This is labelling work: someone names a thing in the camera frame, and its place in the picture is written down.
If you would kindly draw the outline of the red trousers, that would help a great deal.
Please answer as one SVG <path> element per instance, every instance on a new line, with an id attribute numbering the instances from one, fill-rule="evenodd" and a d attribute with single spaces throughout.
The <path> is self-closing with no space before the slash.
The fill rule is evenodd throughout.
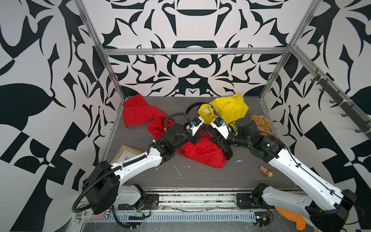
<path id="1" fill-rule="evenodd" d="M 150 122 L 147 129 L 154 138 L 158 139 L 165 133 L 165 120 L 168 116 L 157 107 L 148 105 L 142 95 L 129 98 L 123 103 L 123 107 L 122 117 L 127 127 Z M 221 169 L 226 164 L 227 158 L 222 149 L 211 142 L 210 138 L 211 135 L 205 133 L 196 145 L 188 142 L 181 147 L 179 153 L 185 158 Z"/>

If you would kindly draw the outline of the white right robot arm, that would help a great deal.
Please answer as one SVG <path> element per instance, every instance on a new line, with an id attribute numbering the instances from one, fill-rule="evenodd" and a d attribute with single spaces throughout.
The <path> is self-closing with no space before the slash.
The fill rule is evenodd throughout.
<path id="1" fill-rule="evenodd" d="M 221 148 L 231 146 L 246 148 L 252 155 L 285 174 L 306 194 L 297 195 L 260 183 L 252 192 L 253 204 L 262 207 L 279 207 L 296 213 L 304 221 L 322 232 L 340 232 L 357 199 L 346 189 L 330 184 L 292 155 L 290 150 L 269 133 L 261 133 L 249 118 L 235 122 L 229 129 L 225 120 L 218 117 L 206 128 L 212 140 Z"/>

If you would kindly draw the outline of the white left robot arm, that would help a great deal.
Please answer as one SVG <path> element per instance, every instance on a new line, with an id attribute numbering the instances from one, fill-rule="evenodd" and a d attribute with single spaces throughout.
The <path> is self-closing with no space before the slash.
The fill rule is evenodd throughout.
<path id="1" fill-rule="evenodd" d="M 164 134 L 154 140 L 145 152 L 122 162 L 100 162 L 84 182 L 82 192 L 72 205 L 72 212 L 92 209 L 94 214 L 102 213 L 114 205 L 119 196 L 119 188 L 128 180 L 167 162 L 188 142 L 197 142 L 197 132 L 204 125 L 203 118 L 195 117 L 190 120 L 186 113 L 177 113 L 170 115 L 165 121 L 169 122 L 176 116 L 185 116 L 187 123 L 166 125 Z"/>

